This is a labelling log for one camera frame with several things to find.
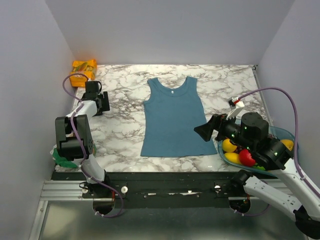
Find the blue tank top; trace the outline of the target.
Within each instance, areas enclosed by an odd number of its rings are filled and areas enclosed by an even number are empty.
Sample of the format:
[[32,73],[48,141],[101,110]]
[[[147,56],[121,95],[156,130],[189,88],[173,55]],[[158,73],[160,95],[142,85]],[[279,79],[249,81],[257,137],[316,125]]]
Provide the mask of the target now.
[[197,79],[186,77],[177,88],[147,81],[150,97],[144,101],[145,135],[142,157],[181,158],[217,154],[213,140],[204,141],[194,130],[207,122],[197,92]]

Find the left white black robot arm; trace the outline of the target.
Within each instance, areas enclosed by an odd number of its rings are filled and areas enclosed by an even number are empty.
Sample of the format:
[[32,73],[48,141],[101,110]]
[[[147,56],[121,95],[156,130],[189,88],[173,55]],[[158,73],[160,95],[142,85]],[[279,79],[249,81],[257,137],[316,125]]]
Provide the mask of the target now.
[[56,149],[59,156],[80,168],[86,181],[94,184],[93,191],[101,198],[111,191],[109,178],[94,156],[94,140],[89,121],[110,110],[108,93],[100,81],[87,81],[82,98],[76,98],[76,108],[55,119]]

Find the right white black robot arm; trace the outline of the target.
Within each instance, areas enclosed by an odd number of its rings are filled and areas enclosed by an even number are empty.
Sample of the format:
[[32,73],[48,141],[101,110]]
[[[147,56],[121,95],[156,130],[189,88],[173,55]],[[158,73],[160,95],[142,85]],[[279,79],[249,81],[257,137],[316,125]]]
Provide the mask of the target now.
[[269,134],[269,124],[258,113],[248,112],[241,123],[228,119],[226,114],[214,114],[194,131],[206,142],[217,131],[217,141],[228,138],[232,143],[248,150],[252,158],[281,180],[291,195],[264,183],[251,172],[240,170],[226,187],[236,196],[244,193],[255,196],[277,208],[295,222],[306,236],[320,238],[320,189],[295,162],[297,154],[289,150],[278,138]]

